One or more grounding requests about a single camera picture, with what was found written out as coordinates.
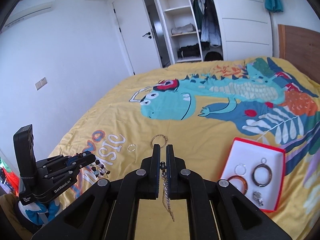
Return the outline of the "yellow dinosaur print bedspread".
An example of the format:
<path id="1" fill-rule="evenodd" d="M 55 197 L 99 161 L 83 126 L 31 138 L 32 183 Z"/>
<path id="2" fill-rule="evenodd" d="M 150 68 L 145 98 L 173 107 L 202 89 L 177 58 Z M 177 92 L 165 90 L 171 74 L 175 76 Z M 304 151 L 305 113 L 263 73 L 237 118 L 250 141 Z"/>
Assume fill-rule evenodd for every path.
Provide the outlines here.
<path id="1" fill-rule="evenodd" d="M 121 81 L 88 110 L 52 155 L 91 151 L 123 178 L 163 134 L 187 168 L 218 180 L 234 138 L 285 150 L 278 209 L 269 217 L 293 239 L 319 219 L 319 82 L 284 59 L 179 63 Z"/>

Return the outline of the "white open wardrobe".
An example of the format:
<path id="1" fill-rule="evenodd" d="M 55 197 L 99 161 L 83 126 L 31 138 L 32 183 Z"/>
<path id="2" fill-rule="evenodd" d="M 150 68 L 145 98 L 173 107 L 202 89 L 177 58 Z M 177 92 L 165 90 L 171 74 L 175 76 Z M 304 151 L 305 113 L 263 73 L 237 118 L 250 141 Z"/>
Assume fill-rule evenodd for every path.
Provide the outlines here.
<path id="1" fill-rule="evenodd" d="M 199 62 L 209 52 L 225 61 L 272 56 L 264 0 L 155 0 L 172 64 Z"/>

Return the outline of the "hanging grey jacket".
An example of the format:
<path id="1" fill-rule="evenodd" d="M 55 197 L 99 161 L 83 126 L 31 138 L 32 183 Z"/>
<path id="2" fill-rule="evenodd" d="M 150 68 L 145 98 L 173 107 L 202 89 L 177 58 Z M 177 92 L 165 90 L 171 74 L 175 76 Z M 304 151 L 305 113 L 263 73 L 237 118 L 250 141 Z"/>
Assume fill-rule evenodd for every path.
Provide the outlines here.
<path id="1" fill-rule="evenodd" d="M 219 21 L 213 0 L 193 0 L 193 12 L 201 31 L 200 41 L 211 47 L 221 46 Z"/>

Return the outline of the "amber orange bangle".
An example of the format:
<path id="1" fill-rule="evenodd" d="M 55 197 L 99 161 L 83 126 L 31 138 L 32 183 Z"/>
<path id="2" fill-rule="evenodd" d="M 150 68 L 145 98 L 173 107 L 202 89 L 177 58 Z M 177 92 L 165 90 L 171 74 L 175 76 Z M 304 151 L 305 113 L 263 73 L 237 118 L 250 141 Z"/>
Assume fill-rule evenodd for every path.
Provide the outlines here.
<path id="1" fill-rule="evenodd" d="M 230 176 L 227 179 L 233 186 L 235 186 L 243 195 L 248 191 L 248 183 L 246 179 L 239 175 Z"/>

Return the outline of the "white bedroom door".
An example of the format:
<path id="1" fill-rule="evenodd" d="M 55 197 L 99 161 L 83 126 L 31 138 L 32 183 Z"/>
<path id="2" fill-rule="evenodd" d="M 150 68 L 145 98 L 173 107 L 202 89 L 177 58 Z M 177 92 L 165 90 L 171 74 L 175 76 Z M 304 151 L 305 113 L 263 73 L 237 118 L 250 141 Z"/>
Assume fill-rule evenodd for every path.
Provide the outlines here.
<path id="1" fill-rule="evenodd" d="M 142 74 L 162 68 L 144 0 L 115 0 L 113 8 L 133 73 Z M 142 37 L 148 32 L 152 39 Z"/>

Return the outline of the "white wall switch plate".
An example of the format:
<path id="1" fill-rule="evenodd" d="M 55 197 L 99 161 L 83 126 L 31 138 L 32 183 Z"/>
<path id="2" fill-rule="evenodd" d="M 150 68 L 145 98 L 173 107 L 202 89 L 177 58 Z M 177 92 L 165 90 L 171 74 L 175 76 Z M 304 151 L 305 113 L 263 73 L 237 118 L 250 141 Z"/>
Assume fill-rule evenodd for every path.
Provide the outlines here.
<path id="1" fill-rule="evenodd" d="M 36 90 L 41 89 L 43 86 L 45 86 L 47 84 L 47 79 L 44 77 L 42 78 L 40 81 L 38 81 L 37 83 L 35 83 L 35 87 Z"/>

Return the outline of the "red white jewelry box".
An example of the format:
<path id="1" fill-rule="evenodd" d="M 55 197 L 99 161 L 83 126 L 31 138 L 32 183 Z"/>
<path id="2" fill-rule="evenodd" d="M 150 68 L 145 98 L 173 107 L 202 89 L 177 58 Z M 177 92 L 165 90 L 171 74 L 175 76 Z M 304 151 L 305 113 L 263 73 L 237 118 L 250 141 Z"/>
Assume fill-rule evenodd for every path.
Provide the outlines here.
<path id="1" fill-rule="evenodd" d="M 285 150 L 234 138 L 221 179 L 235 186 L 264 212 L 274 212 L 283 188 Z"/>

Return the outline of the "folded black clothes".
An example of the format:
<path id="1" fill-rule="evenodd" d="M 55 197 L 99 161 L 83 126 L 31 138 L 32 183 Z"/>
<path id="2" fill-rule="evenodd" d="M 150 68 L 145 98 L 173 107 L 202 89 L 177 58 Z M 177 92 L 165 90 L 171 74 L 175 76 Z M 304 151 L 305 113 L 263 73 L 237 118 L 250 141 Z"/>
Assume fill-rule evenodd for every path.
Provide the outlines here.
<path id="1" fill-rule="evenodd" d="M 200 47 L 199 44 L 184 46 L 178 49 L 177 56 L 179 59 L 186 57 L 200 57 Z"/>

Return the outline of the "brown wooden headboard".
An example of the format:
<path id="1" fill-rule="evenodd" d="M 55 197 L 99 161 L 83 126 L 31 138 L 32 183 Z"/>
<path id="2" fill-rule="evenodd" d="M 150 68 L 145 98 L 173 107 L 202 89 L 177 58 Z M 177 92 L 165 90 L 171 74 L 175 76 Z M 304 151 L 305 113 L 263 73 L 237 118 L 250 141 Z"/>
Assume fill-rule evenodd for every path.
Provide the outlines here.
<path id="1" fill-rule="evenodd" d="M 319 32 L 290 25 L 278 25 L 279 57 L 292 63 L 313 81 L 319 82 Z"/>

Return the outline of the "silver charm pendant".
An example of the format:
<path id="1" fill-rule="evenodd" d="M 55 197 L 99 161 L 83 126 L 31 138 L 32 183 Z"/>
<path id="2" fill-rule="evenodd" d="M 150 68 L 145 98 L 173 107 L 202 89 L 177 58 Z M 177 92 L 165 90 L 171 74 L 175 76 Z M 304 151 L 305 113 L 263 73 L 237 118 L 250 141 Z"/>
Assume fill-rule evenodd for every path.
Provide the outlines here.
<path id="1" fill-rule="evenodd" d="M 262 194 L 258 191 L 253 192 L 253 199 L 259 204 L 259 206 L 264 206 L 264 200 Z"/>

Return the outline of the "folded beige clothes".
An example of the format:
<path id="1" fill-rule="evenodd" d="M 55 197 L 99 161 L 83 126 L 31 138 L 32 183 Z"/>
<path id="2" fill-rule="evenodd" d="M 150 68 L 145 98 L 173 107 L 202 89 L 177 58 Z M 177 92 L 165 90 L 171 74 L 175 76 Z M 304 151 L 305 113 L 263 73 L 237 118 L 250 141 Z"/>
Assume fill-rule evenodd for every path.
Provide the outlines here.
<path id="1" fill-rule="evenodd" d="M 174 35 L 180 35 L 180 34 L 184 34 L 184 33 L 191 33 L 193 31 L 195 31 L 195 27 L 192 23 L 189 23 L 189 24 L 184 25 L 182 27 L 172 28 L 171 34 L 172 34 L 172 36 L 174 36 Z"/>

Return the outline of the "thin gold bangle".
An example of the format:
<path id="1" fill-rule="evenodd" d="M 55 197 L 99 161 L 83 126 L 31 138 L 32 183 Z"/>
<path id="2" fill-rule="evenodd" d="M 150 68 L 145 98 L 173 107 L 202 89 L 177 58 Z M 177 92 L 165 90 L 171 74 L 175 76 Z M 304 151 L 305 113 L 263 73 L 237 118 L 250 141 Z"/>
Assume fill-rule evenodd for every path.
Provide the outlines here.
<path id="1" fill-rule="evenodd" d="M 164 148 L 168 144 L 168 137 L 163 134 L 155 135 L 150 141 L 150 147 L 154 148 L 155 145 L 159 145 L 160 148 Z"/>

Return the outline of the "dark tortoiseshell bangle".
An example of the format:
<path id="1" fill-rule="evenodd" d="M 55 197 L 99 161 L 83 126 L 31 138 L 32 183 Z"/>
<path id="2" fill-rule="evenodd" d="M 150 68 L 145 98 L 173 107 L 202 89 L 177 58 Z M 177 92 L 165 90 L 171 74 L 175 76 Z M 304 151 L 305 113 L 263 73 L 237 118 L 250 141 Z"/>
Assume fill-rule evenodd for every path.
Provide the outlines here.
<path id="1" fill-rule="evenodd" d="M 272 170 L 266 164 L 259 164 L 252 171 L 252 181 L 257 187 L 266 187 L 272 180 Z"/>

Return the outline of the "white air conditioner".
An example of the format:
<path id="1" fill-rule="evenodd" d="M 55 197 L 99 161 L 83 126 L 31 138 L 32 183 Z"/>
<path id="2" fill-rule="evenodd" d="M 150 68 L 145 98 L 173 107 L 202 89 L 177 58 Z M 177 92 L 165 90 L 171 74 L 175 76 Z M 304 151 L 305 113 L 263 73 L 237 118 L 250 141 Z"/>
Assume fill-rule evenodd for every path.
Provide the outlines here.
<path id="1" fill-rule="evenodd" d="M 12 26 L 39 14 L 49 12 L 53 9 L 55 0 L 22 0 L 11 12 L 7 21 L 1 29 L 1 33 Z"/>

